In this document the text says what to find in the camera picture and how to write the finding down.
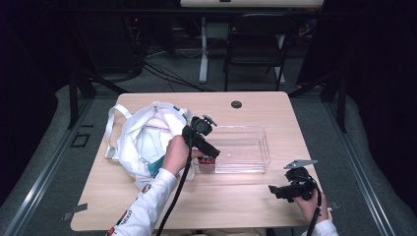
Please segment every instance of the clear plastic container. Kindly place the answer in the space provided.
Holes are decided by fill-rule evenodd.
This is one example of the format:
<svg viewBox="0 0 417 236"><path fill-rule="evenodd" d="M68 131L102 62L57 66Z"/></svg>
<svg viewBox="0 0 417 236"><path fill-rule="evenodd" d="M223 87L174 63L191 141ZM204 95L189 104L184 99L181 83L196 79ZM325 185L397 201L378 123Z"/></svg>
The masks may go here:
<svg viewBox="0 0 417 236"><path fill-rule="evenodd" d="M196 173L266 173L270 163L267 135L261 126L219 126L205 137L220 150L217 158L193 160Z"/></svg>

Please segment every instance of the wooden tabletop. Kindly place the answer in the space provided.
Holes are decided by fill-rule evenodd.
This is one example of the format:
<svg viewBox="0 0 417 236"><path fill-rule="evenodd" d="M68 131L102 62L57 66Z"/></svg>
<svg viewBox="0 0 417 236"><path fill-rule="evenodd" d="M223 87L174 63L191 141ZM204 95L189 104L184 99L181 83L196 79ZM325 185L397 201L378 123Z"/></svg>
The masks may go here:
<svg viewBox="0 0 417 236"><path fill-rule="evenodd" d="M235 100L242 102L241 108L231 106ZM195 116L210 115L218 125L263 126L270 152L270 164L265 174L197 174L193 181L186 182L165 229L305 225L298 206L284 199L278 200L268 189L268 185L289 185L284 176L284 165L294 159L310 159L286 93L126 93L119 96L117 103L123 104L133 114L154 101L188 108ZM111 140L113 144L124 122L123 115L117 113ZM117 222L139 192L123 167L104 157L106 148L103 139L79 201L79 205L88 204L88 209L75 213L71 222L73 230L107 230ZM306 167L318 181L314 167Z"/></svg>
<svg viewBox="0 0 417 236"><path fill-rule="evenodd" d="M324 0L181 0L182 7L321 8Z"/></svg>

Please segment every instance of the gray carpet floor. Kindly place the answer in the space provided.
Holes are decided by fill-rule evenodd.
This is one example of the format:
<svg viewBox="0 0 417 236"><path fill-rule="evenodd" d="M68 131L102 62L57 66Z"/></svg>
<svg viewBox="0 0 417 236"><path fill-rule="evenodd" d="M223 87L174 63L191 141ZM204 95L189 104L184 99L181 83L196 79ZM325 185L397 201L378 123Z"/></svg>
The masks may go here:
<svg viewBox="0 0 417 236"><path fill-rule="evenodd" d="M223 90L222 73L224 48L215 41L209 49L208 82L198 83L200 72L200 54L198 49L178 50L174 58L166 53L156 53L147 58L147 62L165 73L175 73L184 81L197 87L215 91ZM285 85L280 90L291 92L296 89L296 80L308 43L293 46L284 70ZM178 92L198 91L189 86L168 82L166 77L158 78L147 70L132 80L116 85L131 92ZM274 90L274 74L265 74L265 69L231 70L231 80L243 79L245 83L232 83L230 90ZM68 88L57 92L59 106L54 119L46 132L36 153L18 185L0 209L0 234L10 235L104 235L100 232L74 232L71 230L71 217L63 219L66 212L71 212L78 203L83 187L87 181L96 151L104 134L107 111L117 99L117 94L110 89L94 84L98 96L94 100L80 96L82 116L72 130L67 130L70 121L70 103ZM337 202L340 208L332 212L333 222L340 235L417 235L417 219L414 213L399 199L390 187L384 174L375 164L367 147L367 138L356 104L348 97L346 103L346 134L341 134L334 125L332 103L321 103L315 88L302 97L292 98L301 131L316 165L320 182L330 202ZM89 134L87 143L77 139L76 135ZM355 176L349 148L346 141L353 146L354 154L359 158L373 193L377 196L378 206L366 198L362 185ZM55 168L50 174L49 182L43 183L44 191L38 201L33 203L32 211L22 211L22 205L30 195L30 190L38 184L38 176L45 172L54 156L62 158L54 162ZM380 207L391 230L381 229L379 217L374 215L373 207ZM274 229L276 235L291 235L287 228ZM300 235L305 228L295 228L295 235Z"/></svg>

